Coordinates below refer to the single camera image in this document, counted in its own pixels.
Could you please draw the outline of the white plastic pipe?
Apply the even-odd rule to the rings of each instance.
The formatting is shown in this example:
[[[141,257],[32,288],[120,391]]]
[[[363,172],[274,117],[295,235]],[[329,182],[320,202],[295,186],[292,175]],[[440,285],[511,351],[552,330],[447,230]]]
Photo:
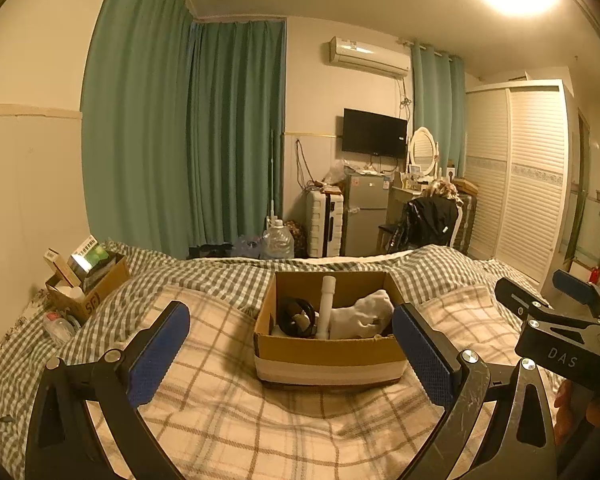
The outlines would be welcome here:
[[[316,323],[317,339],[329,337],[329,323],[332,316],[332,304],[334,303],[336,289],[336,278],[325,275],[322,281],[320,308],[318,309],[318,320]]]

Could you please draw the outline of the white oval vanity mirror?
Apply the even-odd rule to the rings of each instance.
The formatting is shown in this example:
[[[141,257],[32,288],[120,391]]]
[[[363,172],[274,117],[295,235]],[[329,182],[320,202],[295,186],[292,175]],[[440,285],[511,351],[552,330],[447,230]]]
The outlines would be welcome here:
[[[433,177],[439,160],[439,147],[426,127],[417,128],[407,144],[407,172],[419,177]]]

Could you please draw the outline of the side cardboard box with items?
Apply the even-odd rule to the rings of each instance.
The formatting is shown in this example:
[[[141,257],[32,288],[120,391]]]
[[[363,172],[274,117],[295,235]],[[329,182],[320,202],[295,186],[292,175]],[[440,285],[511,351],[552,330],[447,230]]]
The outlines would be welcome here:
[[[47,248],[44,261],[52,270],[45,282],[50,304],[84,324],[104,300],[131,276],[124,255],[106,249],[93,235],[65,258]]]

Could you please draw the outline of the white air conditioner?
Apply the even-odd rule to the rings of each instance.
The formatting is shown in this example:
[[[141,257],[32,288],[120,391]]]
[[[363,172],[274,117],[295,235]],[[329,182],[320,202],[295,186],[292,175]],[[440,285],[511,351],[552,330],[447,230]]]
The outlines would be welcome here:
[[[329,41],[329,63],[389,77],[405,77],[412,68],[407,54],[339,37]]]

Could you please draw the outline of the black pouch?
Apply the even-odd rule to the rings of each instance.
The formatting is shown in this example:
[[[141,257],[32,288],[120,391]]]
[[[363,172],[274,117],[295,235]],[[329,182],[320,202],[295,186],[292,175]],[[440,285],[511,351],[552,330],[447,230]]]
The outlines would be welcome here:
[[[316,333],[317,321],[314,307],[302,298],[286,297],[279,305],[277,323],[286,336],[311,338]]]

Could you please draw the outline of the red fire extinguisher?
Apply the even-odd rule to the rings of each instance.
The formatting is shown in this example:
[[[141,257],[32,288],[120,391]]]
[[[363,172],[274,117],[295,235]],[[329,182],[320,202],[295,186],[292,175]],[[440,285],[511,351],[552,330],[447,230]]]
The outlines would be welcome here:
[[[588,282],[593,285],[597,285],[600,282],[600,267],[594,266],[591,270],[591,274],[588,277]]]

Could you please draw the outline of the silver mini fridge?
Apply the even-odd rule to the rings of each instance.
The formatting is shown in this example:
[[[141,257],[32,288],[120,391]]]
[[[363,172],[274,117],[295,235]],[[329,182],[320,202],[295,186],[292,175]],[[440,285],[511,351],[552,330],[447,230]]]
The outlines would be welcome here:
[[[379,226],[387,217],[389,181],[383,176],[350,174],[343,195],[343,255],[375,255]]]

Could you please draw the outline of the black jacket on chair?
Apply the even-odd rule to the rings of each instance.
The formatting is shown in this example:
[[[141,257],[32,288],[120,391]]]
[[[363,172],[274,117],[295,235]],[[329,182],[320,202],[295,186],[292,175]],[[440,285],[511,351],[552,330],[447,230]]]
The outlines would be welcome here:
[[[462,208],[455,200],[441,196],[417,197],[403,205],[401,218],[391,227],[388,252],[427,245],[451,246]]]

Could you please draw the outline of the black wall television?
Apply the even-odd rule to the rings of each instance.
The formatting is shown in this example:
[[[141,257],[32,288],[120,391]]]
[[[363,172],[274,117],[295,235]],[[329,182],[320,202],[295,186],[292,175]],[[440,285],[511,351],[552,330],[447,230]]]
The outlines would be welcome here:
[[[407,121],[365,110],[343,110],[341,149],[379,157],[403,158]]]

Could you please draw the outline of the brown cardboard box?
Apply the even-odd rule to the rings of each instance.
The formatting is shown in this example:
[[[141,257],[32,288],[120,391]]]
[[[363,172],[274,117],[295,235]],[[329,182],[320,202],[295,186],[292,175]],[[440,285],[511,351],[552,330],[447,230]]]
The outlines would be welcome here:
[[[366,387],[401,378],[407,362],[392,329],[372,338],[315,339],[282,335],[279,318],[286,300],[306,300],[317,309],[323,278],[335,280],[332,306],[343,309],[383,290],[402,304],[398,285],[387,272],[276,272],[266,290],[253,329],[254,366],[262,382],[302,387]]]

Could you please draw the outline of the narrow green curtain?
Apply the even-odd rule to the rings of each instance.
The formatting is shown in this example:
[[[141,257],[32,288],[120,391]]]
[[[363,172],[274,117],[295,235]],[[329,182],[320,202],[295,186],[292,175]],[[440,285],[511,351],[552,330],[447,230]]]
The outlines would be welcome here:
[[[425,127],[439,145],[439,165],[454,164],[457,177],[466,159],[464,60],[415,42],[411,46],[415,129]]]

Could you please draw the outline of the small clear plastic bottle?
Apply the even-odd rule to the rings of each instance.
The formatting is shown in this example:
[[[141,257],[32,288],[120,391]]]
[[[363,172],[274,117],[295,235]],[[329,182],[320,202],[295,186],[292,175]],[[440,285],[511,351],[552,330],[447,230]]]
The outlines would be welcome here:
[[[55,311],[43,315],[43,328],[56,346],[61,347],[73,338],[76,328]]]

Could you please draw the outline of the large clear water bottle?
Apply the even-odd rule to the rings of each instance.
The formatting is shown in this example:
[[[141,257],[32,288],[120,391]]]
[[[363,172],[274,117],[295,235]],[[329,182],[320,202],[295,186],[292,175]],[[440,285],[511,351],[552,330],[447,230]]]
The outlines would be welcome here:
[[[262,254],[265,259],[294,258],[294,238],[282,219],[273,219],[265,229]]]

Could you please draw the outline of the white fluffy cloth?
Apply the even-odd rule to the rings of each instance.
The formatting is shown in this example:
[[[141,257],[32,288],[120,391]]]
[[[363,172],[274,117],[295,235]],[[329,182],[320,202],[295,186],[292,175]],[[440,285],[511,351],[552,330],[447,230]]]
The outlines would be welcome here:
[[[329,321],[330,339],[374,338],[389,325],[394,312],[385,289],[355,301],[351,307],[332,310]]]

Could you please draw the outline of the green checked blanket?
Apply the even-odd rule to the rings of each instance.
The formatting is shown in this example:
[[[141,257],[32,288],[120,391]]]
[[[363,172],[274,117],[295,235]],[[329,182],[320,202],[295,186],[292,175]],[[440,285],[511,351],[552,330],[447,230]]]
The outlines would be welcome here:
[[[128,285],[153,289],[199,285],[213,290],[256,286],[265,294],[278,271],[387,272],[402,297],[418,307],[432,326],[445,332],[457,348],[473,348],[486,361],[503,364],[516,362],[520,324],[496,301],[495,284],[500,278],[511,278],[524,288],[532,287],[530,278],[501,261],[476,260],[440,246],[378,257],[286,261],[178,260],[121,243],[116,251],[128,259],[131,276],[108,298]],[[96,360],[84,361],[79,356],[86,324],[68,344],[58,347],[53,343],[43,328],[43,315],[49,307],[46,292],[37,292],[0,342],[0,463],[18,479],[24,475],[33,401],[46,361],[52,356],[70,364]]]

